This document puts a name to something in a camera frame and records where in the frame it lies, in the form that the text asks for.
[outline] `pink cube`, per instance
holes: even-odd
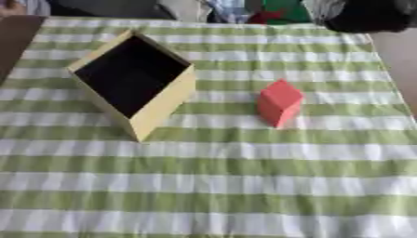
[[[270,125],[282,126],[300,110],[302,100],[303,94],[281,79],[261,91],[258,112]]]

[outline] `wooden table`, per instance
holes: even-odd
[[[44,19],[24,16],[0,20],[0,84],[31,43]],[[417,29],[404,33],[376,33],[372,38],[388,72],[417,117],[417,94],[414,92],[417,87],[417,50],[414,46]]]

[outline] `cube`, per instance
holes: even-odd
[[[192,63],[127,31],[69,66],[89,100],[144,141],[195,91]]]
[[[281,79],[261,91],[258,112],[271,126],[279,127],[300,110],[302,100],[303,94]]]

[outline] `yellow box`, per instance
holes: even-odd
[[[132,30],[68,69],[88,98],[137,141],[195,91],[191,62]]]

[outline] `checkered tablecloth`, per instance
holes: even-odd
[[[145,143],[63,68],[128,28],[197,69]],[[281,129],[254,106],[277,78],[305,95]],[[0,89],[0,236],[415,237],[415,128],[365,34],[52,18]]]

